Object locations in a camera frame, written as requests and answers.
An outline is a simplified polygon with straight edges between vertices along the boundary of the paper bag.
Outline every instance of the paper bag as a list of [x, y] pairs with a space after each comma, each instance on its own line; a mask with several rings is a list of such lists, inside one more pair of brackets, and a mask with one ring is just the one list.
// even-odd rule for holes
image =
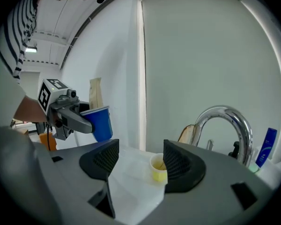
[[103, 107], [100, 82], [101, 82], [101, 77], [91, 79], [89, 81], [89, 83], [90, 83], [89, 108], [90, 109]]

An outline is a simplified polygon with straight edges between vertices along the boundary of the striped shirt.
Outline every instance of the striped shirt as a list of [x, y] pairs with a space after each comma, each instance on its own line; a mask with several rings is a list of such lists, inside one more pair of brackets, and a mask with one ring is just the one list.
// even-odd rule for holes
[[0, 57], [20, 82], [27, 43], [37, 26], [37, 0], [20, 0], [0, 27]]

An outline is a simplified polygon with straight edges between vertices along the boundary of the blue bottle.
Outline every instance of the blue bottle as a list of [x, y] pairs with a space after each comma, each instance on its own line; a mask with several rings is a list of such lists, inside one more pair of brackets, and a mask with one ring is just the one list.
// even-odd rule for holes
[[270, 155], [270, 152], [273, 148], [276, 136], [277, 136], [276, 129], [269, 128], [267, 130], [266, 137], [264, 139], [260, 153], [258, 154], [258, 157], [256, 159], [256, 164], [258, 165], [258, 167], [262, 167], [262, 165], [265, 163], [268, 155]]

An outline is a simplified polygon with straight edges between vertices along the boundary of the ceiling light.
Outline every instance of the ceiling light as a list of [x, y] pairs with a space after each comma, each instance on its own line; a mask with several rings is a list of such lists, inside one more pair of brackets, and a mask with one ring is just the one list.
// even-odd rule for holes
[[26, 52], [27, 53], [36, 53], [37, 52], [37, 48], [36, 47], [27, 47], [26, 48]]

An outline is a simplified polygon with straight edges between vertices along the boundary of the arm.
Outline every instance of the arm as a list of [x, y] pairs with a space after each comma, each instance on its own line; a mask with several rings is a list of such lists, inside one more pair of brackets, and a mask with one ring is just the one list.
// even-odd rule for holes
[[27, 122], [46, 122], [47, 118], [38, 102], [29, 97], [24, 97], [15, 112], [15, 119]]

